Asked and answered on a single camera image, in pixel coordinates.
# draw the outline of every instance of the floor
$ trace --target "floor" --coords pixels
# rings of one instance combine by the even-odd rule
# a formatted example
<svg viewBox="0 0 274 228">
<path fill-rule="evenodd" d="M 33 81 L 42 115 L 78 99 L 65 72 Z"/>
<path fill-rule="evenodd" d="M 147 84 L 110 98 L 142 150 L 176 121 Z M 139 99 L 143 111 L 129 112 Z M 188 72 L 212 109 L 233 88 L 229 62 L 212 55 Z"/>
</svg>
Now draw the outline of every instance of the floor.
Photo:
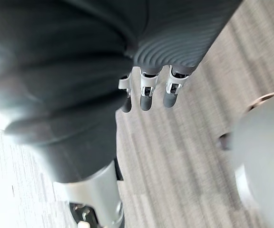
<svg viewBox="0 0 274 228">
<path fill-rule="evenodd" d="M 274 91 L 274 0 L 243 2 L 172 109 L 162 105 L 167 74 L 143 112 L 134 68 L 132 111 L 116 115 L 126 227 L 266 228 L 257 211 L 243 209 L 231 152 L 215 144 L 253 100 Z M 0 180 L 8 227 L 75 227 L 28 149 L 1 131 Z"/>
</svg>

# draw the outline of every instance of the robotic leg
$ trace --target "robotic leg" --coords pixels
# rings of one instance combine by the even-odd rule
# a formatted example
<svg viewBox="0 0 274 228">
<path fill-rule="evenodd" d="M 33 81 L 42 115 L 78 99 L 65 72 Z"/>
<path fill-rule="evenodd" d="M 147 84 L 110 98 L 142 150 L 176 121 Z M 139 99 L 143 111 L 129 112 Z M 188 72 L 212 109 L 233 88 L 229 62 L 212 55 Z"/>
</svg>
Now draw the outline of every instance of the robotic leg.
<svg viewBox="0 0 274 228">
<path fill-rule="evenodd" d="M 115 160 L 83 181 L 55 182 L 54 188 L 63 200 L 70 202 L 69 208 L 78 228 L 124 228 L 117 180 L 122 180 L 122 176 Z"/>
<path fill-rule="evenodd" d="M 152 106 L 153 93 L 161 69 L 162 67 L 140 69 L 140 107 L 143 111 L 148 111 Z"/>
<path fill-rule="evenodd" d="M 121 110 L 124 113 L 128 113 L 132 109 L 132 100 L 131 100 L 131 91 L 132 91 L 132 80 L 131 80 L 131 73 L 128 75 L 122 77 L 119 80 L 118 89 L 125 90 L 127 92 L 127 99 L 123 106 L 121 107 Z"/>
<path fill-rule="evenodd" d="M 164 106 L 171 108 L 175 105 L 177 95 L 180 88 L 182 88 L 193 73 L 197 66 L 185 67 L 185 66 L 171 66 L 169 72 L 169 78 L 166 82 L 166 91 L 164 95 Z"/>
</svg>

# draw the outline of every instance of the striped carpet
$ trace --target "striped carpet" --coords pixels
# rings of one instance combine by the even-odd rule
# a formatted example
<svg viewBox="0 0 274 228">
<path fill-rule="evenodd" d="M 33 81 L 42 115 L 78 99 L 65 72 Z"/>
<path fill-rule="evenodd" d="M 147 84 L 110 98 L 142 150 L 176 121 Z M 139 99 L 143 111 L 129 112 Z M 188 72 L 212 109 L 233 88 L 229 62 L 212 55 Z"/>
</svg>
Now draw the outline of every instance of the striped carpet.
<svg viewBox="0 0 274 228">
<path fill-rule="evenodd" d="M 116 114 L 126 227 L 266 228 L 256 211 L 243 209 L 231 152 L 215 143 L 253 100 L 274 91 L 274 0 L 244 1 L 174 108 L 162 105 L 167 67 L 148 112 L 139 108 L 138 74 L 134 68 L 132 111 Z M 74 227 L 65 203 L 26 151 L 0 131 L 0 201 L 7 202 L 8 227 Z"/>
</svg>

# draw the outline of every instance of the dark gray cloth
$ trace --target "dark gray cloth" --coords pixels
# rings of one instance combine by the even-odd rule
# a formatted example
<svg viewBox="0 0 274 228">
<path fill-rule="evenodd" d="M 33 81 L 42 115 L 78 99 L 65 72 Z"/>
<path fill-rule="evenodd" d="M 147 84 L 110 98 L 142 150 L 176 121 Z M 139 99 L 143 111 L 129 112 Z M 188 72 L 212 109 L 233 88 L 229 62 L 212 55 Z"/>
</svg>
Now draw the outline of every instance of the dark gray cloth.
<svg viewBox="0 0 274 228">
<path fill-rule="evenodd" d="M 240 0 L 0 0 L 0 112 L 53 181 L 116 157 L 118 79 L 140 67 L 195 67 Z"/>
</svg>

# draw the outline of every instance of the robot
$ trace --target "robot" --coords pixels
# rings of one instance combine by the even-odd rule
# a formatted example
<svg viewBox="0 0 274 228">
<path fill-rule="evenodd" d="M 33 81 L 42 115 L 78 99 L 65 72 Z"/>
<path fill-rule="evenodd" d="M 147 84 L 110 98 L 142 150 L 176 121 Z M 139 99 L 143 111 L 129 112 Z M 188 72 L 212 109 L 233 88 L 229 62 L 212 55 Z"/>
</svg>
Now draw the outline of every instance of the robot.
<svg viewBox="0 0 274 228">
<path fill-rule="evenodd" d="M 240 3 L 0 0 L 5 134 L 34 151 L 79 227 L 125 226 L 115 111 L 131 110 L 132 67 L 140 67 L 143 111 L 159 99 L 155 87 L 166 65 L 162 103 L 180 105 L 188 77 Z M 274 96 L 268 97 L 221 139 L 232 148 L 244 204 L 260 207 L 274 226 Z"/>
</svg>

